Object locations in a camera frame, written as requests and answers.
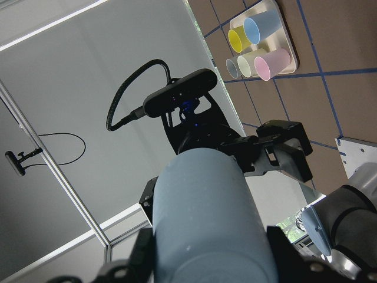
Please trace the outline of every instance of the tray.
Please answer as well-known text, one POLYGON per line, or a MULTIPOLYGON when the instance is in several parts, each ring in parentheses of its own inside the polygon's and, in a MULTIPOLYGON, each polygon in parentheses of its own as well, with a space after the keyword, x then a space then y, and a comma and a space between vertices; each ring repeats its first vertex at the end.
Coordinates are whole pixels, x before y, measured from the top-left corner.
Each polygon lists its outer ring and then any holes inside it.
POLYGON ((258 44, 252 44, 250 47, 243 50, 240 55, 257 50, 259 48, 263 48, 267 52, 271 52, 277 50, 278 48, 284 48, 286 51, 289 52, 291 57, 291 62, 283 71, 278 73, 281 74, 291 74, 295 72, 298 68, 297 56, 295 50, 293 49, 292 42, 289 38, 289 34, 287 28, 285 26, 282 14, 280 13, 279 6, 275 2, 275 0, 262 0, 258 4, 252 6, 250 9, 244 11, 242 14, 238 15, 234 19, 230 21, 230 28, 236 28, 243 25, 244 19, 250 17, 252 15, 256 15, 262 12, 266 12, 268 10, 276 10, 277 14, 279 15, 280 22, 282 27, 279 28, 275 33, 267 37, 266 39, 260 41, 258 44))

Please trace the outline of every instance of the light blue cup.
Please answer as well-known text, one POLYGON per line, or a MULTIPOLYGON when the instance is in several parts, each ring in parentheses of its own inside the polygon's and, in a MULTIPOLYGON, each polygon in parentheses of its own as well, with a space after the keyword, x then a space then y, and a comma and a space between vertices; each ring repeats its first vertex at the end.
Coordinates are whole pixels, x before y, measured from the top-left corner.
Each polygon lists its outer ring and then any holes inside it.
POLYGON ((276 10, 268 10, 263 13, 248 17, 243 22, 246 37, 253 44, 272 35, 282 26, 276 10))

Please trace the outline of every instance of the plastic cup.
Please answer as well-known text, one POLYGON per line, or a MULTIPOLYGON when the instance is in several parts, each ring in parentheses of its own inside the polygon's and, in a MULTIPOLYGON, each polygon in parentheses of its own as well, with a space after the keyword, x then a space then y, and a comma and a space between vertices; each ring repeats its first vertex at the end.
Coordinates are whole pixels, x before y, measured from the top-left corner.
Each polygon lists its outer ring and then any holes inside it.
POLYGON ((247 78, 250 78, 251 76, 257 76, 257 71, 255 70, 254 66, 254 60, 257 56, 263 55, 265 53, 267 53, 266 50, 261 48, 238 56, 237 63, 241 73, 247 78))
POLYGON ((228 72, 232 78, 238 78, 241 76, 241 71, 238 67, 237 58, 238 55, 226 60, 226 68, 228 69, 228 72))
POLYGON ((241 53, 242 50, 245 50, 250 46, 251 42, 247 39, 243 26, 233 28, 228 32, 228 39, 230 46, 237 53, 241 53))
POLYGON ((254 66, 263 81, 276 76, 290 64, 290 55, 283 48, 266 53, 255 58, 254 66))
POLYGON ((277 31, 282 26, 282 22, 276 10, 268 10, 246 18, 243 26, 249 41, 258 44, 277 31))

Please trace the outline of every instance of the white mounting plate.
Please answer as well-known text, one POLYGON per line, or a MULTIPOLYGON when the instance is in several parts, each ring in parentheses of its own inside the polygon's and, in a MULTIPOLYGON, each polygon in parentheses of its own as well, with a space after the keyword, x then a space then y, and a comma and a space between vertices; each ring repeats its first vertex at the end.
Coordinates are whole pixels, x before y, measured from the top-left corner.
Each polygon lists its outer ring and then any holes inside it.
POLYGON ((335 139, 347 178, 366 162, 377 163, 377 144, 343 137, 335 139))
POLYGON ((281 71, 278 74, 291 74, 295 72, 298 68, 297 56, 295 50, 293 49, 292 42, 289 38, 289 34, 285 26, 282 14, 280 13, 279 6, 275 2, 275 0, 262 0, 258 4, 252 6, 250 9, 244 11, 242 14, 232 19, 229 25, 230 28, 239 27, 243 25, 243 21, 247 17, 273 9, 277 11, 277 14, 279 15, 280 21, 282 23, 282 27, 279 28, 272 35, 267 37, 265 40, 260 41, 258 44, 252 44, 250 47, 246 48, 243 52, 241 52, 241 55, 247 52, 257 50, 259 48, 263 48, 267 52, 277 50, 278 48, 284 48, 286 51, 289 52, 291 62, 288 67, 286 67, 283 71, 281 71))

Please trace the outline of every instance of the cable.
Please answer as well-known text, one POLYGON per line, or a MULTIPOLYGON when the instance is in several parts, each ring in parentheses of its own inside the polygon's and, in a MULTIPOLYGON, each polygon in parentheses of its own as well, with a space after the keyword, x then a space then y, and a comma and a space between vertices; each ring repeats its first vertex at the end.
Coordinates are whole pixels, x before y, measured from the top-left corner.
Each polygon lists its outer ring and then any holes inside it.
POLYGON ((119 87, 118 91, 116 92, 113 102, 111 102, 110 109, 108 110, 107 118, 106 118, 106 129, 108 131, 115 131, 118 130, 121 126, 126 125, 127 123, 137 120, 143 116, 145 116, 144 107, 140 106, 139 108, 132 111, 129 115, 125 116, 123 119, 121 119, 118 123, 115 125, 111 125, 113 122, 113 117, 115 110, 118 106, 118 103, 120 101, 120 98, 122 97, 123 93, 125 92, 126 88, 134 81, 136 80, 143 72, 145 72, 147 69, 154 65, 161 65, 165 69, 166 74, 166 80, 167 84, 171 83, 171 77, 170 77, 170 70, 168 65, 161 59, 154 59, 149 61, 148 63, 141 66, 139 69, 137 69, 132 75, 130 75, 119 87))
MULTIPOLYGON (((82 151, 82 153, 80 154, 80 156, 70 162, 66 162, 66 163, 61 163, 61 164, 58 164, 58 165, 67 165, 67 164, 71 164, 71 163, 74 163, 75 161, 79 160, 85 153, 86 149, 87 149, 87 144, 85 143, 85 141, 80 138, 79 136, 77 136, 76 134, 71 134, 71 133, 51 133, 51 134, 39 134, 39 137, 44 137, 44 136, 54 136, 56 134, 68 134, 70 136, 74 136, 74 137, 77 137, 78 139, 80 139, 82 141, 82 143, 84 144, 84 150, 82 151)), ((31 165, 28 165, 28 166, 25 166, 24 169, 27 169, 29 167, 32 167, 32 166, 47 166, 47 164, 43 164, 43 163, 37 163, 37 164, 31 164, 31 165)))

